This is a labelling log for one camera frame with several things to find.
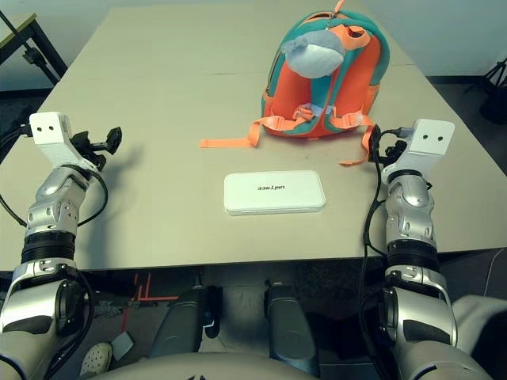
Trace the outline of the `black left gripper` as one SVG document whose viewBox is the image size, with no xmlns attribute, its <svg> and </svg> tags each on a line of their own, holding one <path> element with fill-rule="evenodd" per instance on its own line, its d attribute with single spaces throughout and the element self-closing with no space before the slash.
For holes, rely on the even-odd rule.
<svg viewBox="0 0 507 380">
<path fill-rule="evenodd" d="M 112 128 L 104 142 L 91 143 L 88 132 L 79 132 L 72 137 L 72 145 L 84 158 L 95 158 L 95 166 L 102 171 L 106 164 L 104 155 L 97 152 L 107 151 L 115 154 L 122 142 L 122 130 L 120 127 Z"/>
</svg>

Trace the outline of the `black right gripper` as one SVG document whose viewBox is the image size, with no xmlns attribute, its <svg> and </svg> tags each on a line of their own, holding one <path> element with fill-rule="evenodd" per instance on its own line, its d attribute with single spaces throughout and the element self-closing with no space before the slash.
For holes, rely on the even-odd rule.
<svg viewBox="0 0 507 380">
<path fill-rule="evenodd" d="M 368 138 L 367 148 L 368 157 L 367 162 L 377 162 L 379 157 L 379 141 L 381 140 L 381 130 L 377 124 L 370 126 L 367 129 L 366 137 Z M 388 146 L 385 149 L 385 156 L 382 157 L 382 162 L 396 162 L 405 150 L 405 141 L 398 139 L 393 146 Z"/>
</svg>

